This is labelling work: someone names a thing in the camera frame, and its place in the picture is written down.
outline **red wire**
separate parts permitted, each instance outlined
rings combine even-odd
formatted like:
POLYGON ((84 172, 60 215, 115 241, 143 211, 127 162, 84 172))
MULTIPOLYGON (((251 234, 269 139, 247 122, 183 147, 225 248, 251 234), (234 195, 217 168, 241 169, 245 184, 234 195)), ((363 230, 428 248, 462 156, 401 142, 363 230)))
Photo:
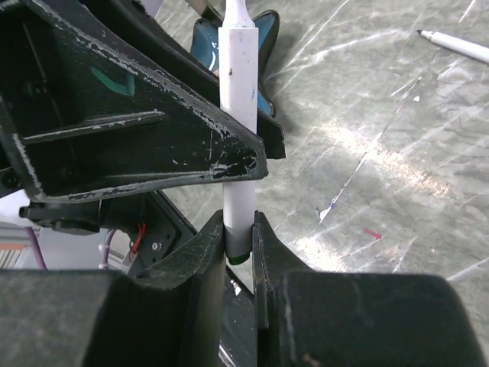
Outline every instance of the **red wire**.
POLYGON ((143 225, 138 224, 138 228, 139 228, 138 239, 136 239, 136 242, 134 242, 134 245, 132 246, 131 249, 131 252, 135 255, 138 253, 139 245, 141 244, 143 237, 146 234, 146 223, 143 223, 143 225))

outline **white marker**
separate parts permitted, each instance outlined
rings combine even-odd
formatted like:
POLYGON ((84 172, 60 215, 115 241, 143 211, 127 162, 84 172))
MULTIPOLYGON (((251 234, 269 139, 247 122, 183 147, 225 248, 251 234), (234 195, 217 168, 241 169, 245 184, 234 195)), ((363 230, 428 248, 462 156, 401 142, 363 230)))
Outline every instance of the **white marker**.
POLYGON ((448 36, 447 34, 439 32, 418 30, 418 34, 434 44, 489 63, 489 48, 481 46, 480 44, 473 44, 472 42, 464 41, 460 38, 448 36))
MULTIPOLYGON (((219 83, 221 109, 256 134, 258 96, 258 28, 245 0, 226 0, 219 28, 219 83)), ((224 183, 225 250, 232 265, 245 262, 251 252, 255 182, 224 183)))

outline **scratched metal surface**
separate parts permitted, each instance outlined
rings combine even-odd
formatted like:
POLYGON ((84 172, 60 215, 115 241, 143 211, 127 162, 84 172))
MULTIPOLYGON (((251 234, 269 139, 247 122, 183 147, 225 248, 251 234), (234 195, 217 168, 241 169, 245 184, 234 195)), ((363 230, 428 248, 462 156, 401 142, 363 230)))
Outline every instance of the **scratched metal surface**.
MULTIPOLYGON (((266 84, 287 159, 269 162, 258 209, 316 269, 448 278, 489 355, 489 68, 416 33, 489 45, 489 2, 247 3, 282 21, 266 84)), ((189 48, 183 0, 157 18, 189 48)), ((222 206, 219 186, 166 192, 198 228, 222 206)), ((251 264, 238 272, 251 284, 251 264)))

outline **blue mark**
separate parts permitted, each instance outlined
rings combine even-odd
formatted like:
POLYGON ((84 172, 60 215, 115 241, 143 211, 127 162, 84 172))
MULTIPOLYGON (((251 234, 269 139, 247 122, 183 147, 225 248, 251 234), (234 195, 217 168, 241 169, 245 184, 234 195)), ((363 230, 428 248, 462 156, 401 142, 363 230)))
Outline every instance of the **blue mark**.
POLYGON ((136 85, 134 83, 134 75, 127 73, 125 77, 125 86, 116 83, 114 80, 106 76, 102 71, 95 67, 90 67, 92 74, 102 83, 109 88, 112 92, 122 94, 123 96, 132 97, 136 93, 136 85))

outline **red mark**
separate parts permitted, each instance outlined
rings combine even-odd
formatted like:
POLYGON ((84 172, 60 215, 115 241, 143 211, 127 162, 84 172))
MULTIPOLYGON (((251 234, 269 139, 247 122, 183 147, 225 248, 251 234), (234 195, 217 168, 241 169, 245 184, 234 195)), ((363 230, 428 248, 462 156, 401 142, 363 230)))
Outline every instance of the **red mark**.
POLYGON ((369 235, 372 235, 373 237, 375 237, 376 239, 382 239, 382 235, 377 233, 377 232, 374 232, 374 231, 371 231, 370 229, 366 229, 364 228, 364 231, 366 233, 368 233, 369 235))

